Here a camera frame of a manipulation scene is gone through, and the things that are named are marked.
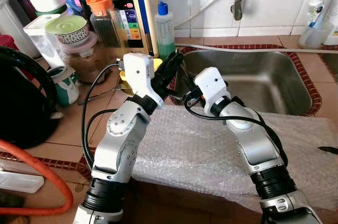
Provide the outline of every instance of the bubble wrap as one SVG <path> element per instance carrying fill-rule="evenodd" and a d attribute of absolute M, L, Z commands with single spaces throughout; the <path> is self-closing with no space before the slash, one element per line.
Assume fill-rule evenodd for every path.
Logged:
<path fill-rule="evenodd" d="M 337 146 L 333 125 L 324 118 L 264 113 L 262 117 L 279 135 L 289 173 L 311 205 L 335 210 L 337 155 L 317 148 Z M 260 211 L 235 137 L 222 122 L 196 118 L 182 106 L 165 106 L 151 119 L 139 146 L 135 179 L 224 197 Z"/>

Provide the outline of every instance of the green cup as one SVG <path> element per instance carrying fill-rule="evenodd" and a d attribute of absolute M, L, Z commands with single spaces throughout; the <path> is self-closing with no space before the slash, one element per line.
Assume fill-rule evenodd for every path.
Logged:
<path fill-rule="evenodd" d="M 72 67 L 59 66 L 48 70 L 48 74 L 55 83 L 58 95 L 58 104 L 67 106 L 79 98 L 79 89 L 76 86 L 77 77 Z"/>

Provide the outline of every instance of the black wire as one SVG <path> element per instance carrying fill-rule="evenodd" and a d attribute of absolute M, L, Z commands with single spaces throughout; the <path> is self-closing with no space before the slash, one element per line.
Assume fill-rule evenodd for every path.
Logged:
<path fill-rule="evenodd" d="M 84 137 L 85 137 L 85 140 L 86 140 L 86 142 L 87 142 L 87 146 L 86 146 L 87 150 L 86 150 L 86 151 L 89 152 L 91 158 L 92 158 L 92 155 L 91 155 L 91 153 L 90 153 L 90 148 L 89 148 L 89 144 L 88 144 L 88 134 L 89 134 L 89 129 L 90 129 L 91 123 L 93 123 L 94 119 L 97 118 L 98 116 L 100 116 L 101 114 L 104 114 L 104 113 L 110 113 L 110 112 L 115 112 L 116 110 L 117 110 L 117 109 L 105 109 L 105 110 L 101 110 L 101 111 L 95 113 L 95 114 L 89 119 L 88 124 L 87 124 L 87 128 L 86 128 L 86 133 L 85 133 Z"/>
<path fill-rule="evenodd" d="M 252 122 L 254 124 L 257 124 L 257 125 L 260 125 L 261 127 L 263 127 L 265 129 L 265 131 L 267 132 L 267 134 L 270 136 L 272 142 L 274 142 L 274 144 L 276 145 L 276 147 L 278 148 L 279 150 L 279 153 L 280 153 L 280 157 L 282 158 L 283 162 L 284 162 L 284 165 L 287 166 L 288 164 L 288 159 L 287 159 L 287 156 L 283 150 L 283 147 L 282 147 L 282 144 L 280 142 L 280 139 L 278 137 L 278 135 L 275 133 L 275 131 L 270 128 L 263 120 L 263 118 L 258 114 L 258 117 L 260 119 L 260 121 L 256 120 L 256 119 L 253 119 L 253 118 L 249 118 L 249 117 L 241 117 L 241 116 L 225 116 L 225 117 L 210 117 L 210 116 L 205 116 L 205 115 L 202 115 L 202 114 L 199 114 L 199 113 L 196 113 L 194 112 L 191 107 L 188 106 L 188 100 L 189 100 L 189 96 L 187 96 L 184 100 L 184 107 L 185 109 L 192 115 L 194 115 L 195 117 L 198 117 L 198 118 L 202 118 L 202 119 L 207 119 L 207 120 L 222 120 L 222 121 L 225 121 L 225 120 L 242 120 L 242 121 L 248 121 L 248 122 Z"/>
<path fill-rule="evenodd" d="M 111 67 L 115 67 L 118 66 L 118 63 L 113 63 L 110 64 L 108 66 L 106 66 L 100 73 L 99 75 L 96 77 L 96 79 L 94 80 L 94 82 L 92 83 L 92 85 L 90 86 L 87 95 L 84 99 L 84 103 L 83 103 L 83 109 L 82 109 L 82 119 L 81 119 L 81 142 L 82 142 L 82 148 L 83 148 L 83 153 L 84 153 L 84 157 L 87 161 L 88 166 L 90 167 L 90 169 L 92 169 L 93 167 L 93 157 L 90 154 L 90 148 L 88 145 L 88 141 L 87 141 L 87 134 L 86 134 L 86 109 L 87 109 L 87 102 L 88 99 L 90 97 L 90 94 L 93 90 L 93 88 L 95 87 L 95 85 L 97 84 L 98 80 L 101 78 L 101 76 Z"/>
<path fill-rule="evenodd" d="M 260 219 L 260 224 L 265 224 L 265 214 L 263 212 L 262 218 Z"/>

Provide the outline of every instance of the orange hose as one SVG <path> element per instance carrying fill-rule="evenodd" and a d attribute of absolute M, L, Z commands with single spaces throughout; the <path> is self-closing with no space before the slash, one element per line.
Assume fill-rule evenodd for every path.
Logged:
<path fill-rule="evenodd" d="M 73 205 L 73 194 L 67 184 L 56 175 L 50 168 L 30 155 L 26 151 L 14 146 L 13 144 L 0 139 L 0 148 L 20 158 L 29 166 L 39 171 L 43 176 L 49 179 L 64 195 L 66 202 L 58 208 L 0 208 L 0 215 L 55 215 L 68 211 Z"/>

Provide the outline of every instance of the orange bottle cap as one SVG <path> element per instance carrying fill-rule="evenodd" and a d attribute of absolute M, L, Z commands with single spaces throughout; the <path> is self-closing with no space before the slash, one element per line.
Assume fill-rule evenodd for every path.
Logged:
<path fill-rule="evenodd" d="M 95 16 L 105 16 L 107 10 L 114 7 L 112 0 L 86 0 L 86 3 Z"/>

